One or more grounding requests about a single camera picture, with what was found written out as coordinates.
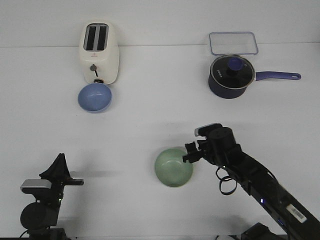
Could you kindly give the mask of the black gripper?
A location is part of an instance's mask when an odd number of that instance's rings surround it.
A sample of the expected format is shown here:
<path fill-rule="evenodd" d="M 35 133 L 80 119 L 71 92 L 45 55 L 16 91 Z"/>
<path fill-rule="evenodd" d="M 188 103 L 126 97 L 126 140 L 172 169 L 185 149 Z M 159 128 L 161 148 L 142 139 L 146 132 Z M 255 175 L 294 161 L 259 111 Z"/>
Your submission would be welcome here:
<path fill-rule="evenodd" d="M 67 166 L 64 153 L 59 153 L 51 166 L 39 174 L 41 179 L 48 179 L 51 182 L 49 193 L 50 200 L 62 200 L 65 186 L 83 186 L 83 179 L 72 178 Z"/>
<path fill-rule="evenodd" d="M 203 137 L 205 140 L 197 141 L 198 148 L 194 141 L 184 144 L 187 151 L 187 154 L 182 157 L 184 163 L 193 164 L 204 158 L 212 165 L 229 167 L 232 162 L 242 157 L 241 146 L 236 143 L 231 128 L 217 128 Z"/>

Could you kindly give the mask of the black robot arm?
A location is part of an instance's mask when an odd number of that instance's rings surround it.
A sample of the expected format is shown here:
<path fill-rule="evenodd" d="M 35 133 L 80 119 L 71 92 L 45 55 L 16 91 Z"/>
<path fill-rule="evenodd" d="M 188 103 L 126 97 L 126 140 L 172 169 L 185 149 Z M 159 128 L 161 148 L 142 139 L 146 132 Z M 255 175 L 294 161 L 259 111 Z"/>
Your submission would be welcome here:
<path fill-rule="evenodd" d="M 202 140 L 185 144 L 183 162 L 191 164 L 201 158 L 227 172 L 227 179 L 241 185 L 292 240 L 318 240 L 320 222 L 300 204 L 276 177 L 261 163 L 243 152 L 233 131 L 214 123 L 199 127 Z"/>
<path fill-rule="evenodd" d="M 20 186 L 24 194 L 35 201 L 21 212 L 20 223 L 30 240 L 68 240 L 64 228 L 56 228 L 64 188 L 82 186 L 83 179 L 71 177 L 64 153 L 59 153 L 50 167 L 39 174 L 39 179 L 26 179 Z"/>

